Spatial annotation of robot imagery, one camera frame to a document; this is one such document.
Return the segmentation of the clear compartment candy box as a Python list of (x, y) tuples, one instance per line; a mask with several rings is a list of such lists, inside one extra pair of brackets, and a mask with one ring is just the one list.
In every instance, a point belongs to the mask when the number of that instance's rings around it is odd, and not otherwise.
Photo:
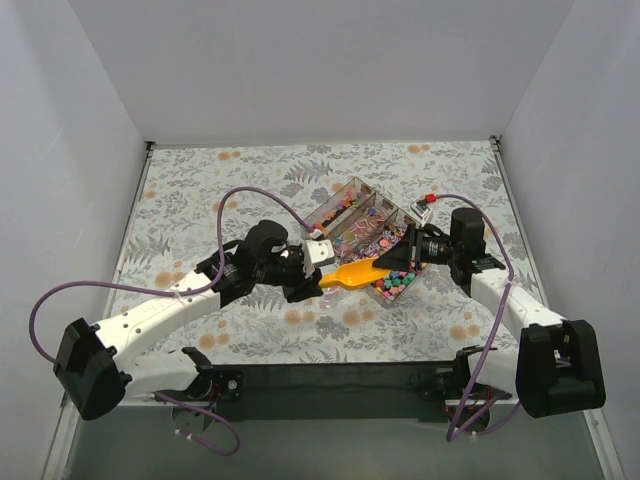
[(409, 227), (419, 225), (413, 213), (357, 177), (305, 221), (332, 241), (339, 265), (378, 257), (398, 244)]

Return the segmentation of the clear plastic jar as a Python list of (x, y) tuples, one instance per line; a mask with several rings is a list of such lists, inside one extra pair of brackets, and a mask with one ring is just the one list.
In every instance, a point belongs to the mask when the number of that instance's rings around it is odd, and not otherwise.
[(343, 289), (340, 287), (330, 287), (323, 290), (323, 295), (319, 299), (319, 306), (323, 309), (336, 308), (343, 297)]

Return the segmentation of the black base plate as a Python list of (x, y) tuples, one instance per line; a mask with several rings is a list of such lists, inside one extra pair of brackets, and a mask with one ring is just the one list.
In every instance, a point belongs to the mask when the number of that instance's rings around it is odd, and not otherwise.
[(444, 422), (445, 402), (470, 375), (452, 361), (303, 363), (206, 367), (193, 386), (164, 394), (214, 402), (232, 422), (416, 419)]

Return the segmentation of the yellow plastic scoop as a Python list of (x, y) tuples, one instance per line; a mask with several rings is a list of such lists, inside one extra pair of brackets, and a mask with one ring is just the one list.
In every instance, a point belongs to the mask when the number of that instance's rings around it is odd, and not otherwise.
[(322, 289), (339, 287), (357, 290), (384, 279), (391, 273), (390, 269), (375, 267), (374, 261), (375, 258), (367, 258), (343, 264), (332, 273), (324, 274), (318, 286)]

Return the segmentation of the aluminium frame rail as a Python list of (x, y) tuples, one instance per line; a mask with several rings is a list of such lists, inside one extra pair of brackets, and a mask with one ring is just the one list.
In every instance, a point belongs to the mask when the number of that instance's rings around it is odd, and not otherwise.
[(481, 382), (463, 410), (445, 362), (229, 365), (214, 417), (128, 399), (84, 421), (66, 405), (48, 479), (621, 479), (597, 410), (533, 418)]

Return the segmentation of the floral patterned table mat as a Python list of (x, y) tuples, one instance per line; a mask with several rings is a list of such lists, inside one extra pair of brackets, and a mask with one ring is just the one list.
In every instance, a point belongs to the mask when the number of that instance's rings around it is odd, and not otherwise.
[[(300, 236), (309, 216), (352, 178), (405, 211), (441, 193), (432, 220), (447, 229), (451, 211), (474, 201), (493, 222), (489, 251), (509, 258), (517, 283), (541, 291), (501, 167), (486, 141), (279, 147), (158, 149), (152, 154), (127, 236), (123, 284), (163, 289), (262, 219)], [(165, 354), (193, 346), (215, 363), (319, 363), (449, 360), (466, 346), (517, 344), (493, 315), (469, 299), (444, 266), (428, 267), (392, 306), (367, 291), (344, 291), (336, 308), (319, 298), (287, 303), (258, 286), (151, 347)]]

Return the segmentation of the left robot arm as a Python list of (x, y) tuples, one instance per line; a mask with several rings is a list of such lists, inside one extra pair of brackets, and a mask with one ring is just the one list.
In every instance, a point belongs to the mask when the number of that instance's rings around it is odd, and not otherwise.
[(321, 269), (334, 251), (323, 234), (293, 244), (271, 220), (242, 240), (225, 243), (170, 290), (93, 325), (78, 319), (64, 331), (54, 374), (84, 420), (113, 410), (123, 399), (160, 391), (205, 400), (223, 394), (212, 363), (194, 347), (141, 355), (179, 328), (249, 295), (255, 286), (281, 288), (295, 303), (321, 295)]

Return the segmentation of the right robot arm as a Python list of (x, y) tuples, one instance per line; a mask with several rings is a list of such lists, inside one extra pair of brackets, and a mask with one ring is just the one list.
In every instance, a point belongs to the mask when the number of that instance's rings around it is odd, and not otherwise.
[(488, 309), (517, 341), (515, 352), (466, 347), (453, 362), (452, 383), (464, 397), (487, 386), (520, 400), (534, 418), (598, 409), (606, 401), (596, 332), (568, 320), (515, 285), (508, 267), (489, 254), (480, 211), (457, 208), (450, 231), (410, 226), (374, 261), (377, 268), (408, 271), (421, 262), (446, 265), (453, 282)]

